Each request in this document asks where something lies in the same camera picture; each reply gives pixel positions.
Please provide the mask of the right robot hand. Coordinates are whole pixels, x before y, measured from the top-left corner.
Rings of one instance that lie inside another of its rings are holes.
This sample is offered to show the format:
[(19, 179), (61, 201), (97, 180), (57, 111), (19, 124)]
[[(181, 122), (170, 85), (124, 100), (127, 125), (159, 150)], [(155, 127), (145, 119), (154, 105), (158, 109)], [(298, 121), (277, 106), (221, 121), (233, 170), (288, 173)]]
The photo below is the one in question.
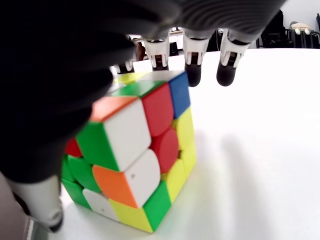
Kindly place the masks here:
[(3, 0), (0, 3), (0, 171), (13, 204), (49, 231), (63, 223), (65, 147), (129, 60), (127, 35), (158, 40), (182, 27), (198, 40), (223, 28), (216, 79), (234, 81), (240, 55), (281, 0)]

